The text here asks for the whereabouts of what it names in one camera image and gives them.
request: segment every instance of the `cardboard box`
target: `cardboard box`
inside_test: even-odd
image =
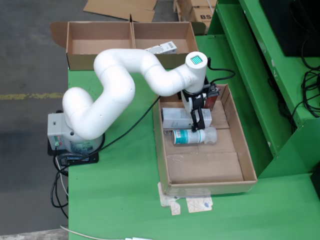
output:
[[[156,54],[165,69],[176,68],[188,53],[199,51],[190,22],[133,22],[135,48],[147,49],[172,41],[176,54]]]
[[[156,0],[88,0],[83,11],[136,22],[152,22]]]
[[[176,9],[181,12],[179,19],[181,21],[204,23],[206,25],[205,34],[209,30],[217,0],[210,0],[209,3],[207,0],[176,0],[175,2]]]
[[[216,144],[173,145],[162,126],[162,108],[183,106],[176,95],[162,97],[153,107],[158,170],[163,193],[205,196],[249,191],[257,176],[236,106],[227,84],[211,112],[217,129]]]
[[[66,48],[70,70],[93,70],[97,54],[107,49],[147,49],[172,41],[176,54],[156,54],[166,69],[198,51],[190,22],[54,22],[50,30],[53,41]]]
[[[50,29],[54,42],[66,48],[70,70],[93,70],[104,50],[135,48],[131,22],[54,22]]]
[[[209,22],[211,23],[212,20],[212,12],[208,7],[201,7],[201,8],[193,8],[188,15],[187,21],[189,22]]]

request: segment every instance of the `small white box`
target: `small white box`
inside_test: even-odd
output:
[[[177,53],[177,47],[173,41],[168,41],[158,46],[149,47],[145,50],[147,50],[152,54],[176,54]]]
[[[208,128],[212,122],[211,111],[208,108],[203,108],[202,115],[204,126]],[[164,107],[162,108],[164,129],[191,129],[192,121],[191,113],[184,108]],[[196,121],[199,121],[199,113],[195,111]]]

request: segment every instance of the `yellow floor line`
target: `yellow floor line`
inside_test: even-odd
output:
[[[61,99],[63,92],[52,93],[27,93],[27,94],[0,94],[0,100],[25,100],[25,99]]]

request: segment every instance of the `black monitor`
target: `black monitor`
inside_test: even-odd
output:
[[[320,57],[320,0],[260,0],[286,56]]]

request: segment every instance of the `white cable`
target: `white cable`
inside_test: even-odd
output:
[[[73,234],[79,235],[81,237],[85,237],[87,239],[94,239],[94,240],[123,240],[123,239],[106,239],[106,238],[98,238],[98,237],[94,237],[94,236],[88,236],[88,235],[85,235],[85,234],[82,234],[82,233],[79,233],[79,232],[76,232],[76,231],[72,231],[69,228],[66,228],[66,227],[64,227],[62,225],[60,225],[60,228],[62,228],[63,230],[66,230],[69,233],[73,233]],[[133,237],[133,238],[126,238],[125,240],[152,240],[152,239]]]
[[[207,1],[207,2],[208,2],[208,4],[209,4],[209,7],[210,7],[210,9],[211,9],[212,14],[214,14],[214,10],[213,10],[213,8],[212,8],[212,6],[211,6],[210,1],[209,1],[209,0],[206,0],[206,1]]]
[[[59,171],[60,171],[60,165],[59,165],[59,163],[58,163],[57,156],[55,157],[55,162],[56,162],[56,165],[58,166],[58,169],[59,169]],[[63,181],[63,179],[62,179],[62,174],[61,174],[61,173],[60,173],[60,179],[61,179],[61,183],[62,183],[62,187],[63,187],[63,189],[64,189],[64,192],[65,192],[65,194],[69,197],[69,194],[68,194],[68,192],[67,192],[67,190],[66,190],[66,188],[65,188],[64,181]]]
[[[94,240],[123,240],[123,239],[105,239],[105,238],[98,238],[98,237],[94,237],[94,236],[88,236],[88,235],[84,235],[84,234],[76,232],[76,231],[72,231],[69,228],[66,228],[66,227],[64,227],[62,225],[60,225],[60,228],[62,228],[63,230],[66,230],[69,233],[73,233],[73,234],[76,234],[76,235],[79,235],[79,236],[82,236],[82,237],[85,237],[85,238],[88,238],[88,239],[94,239]]]

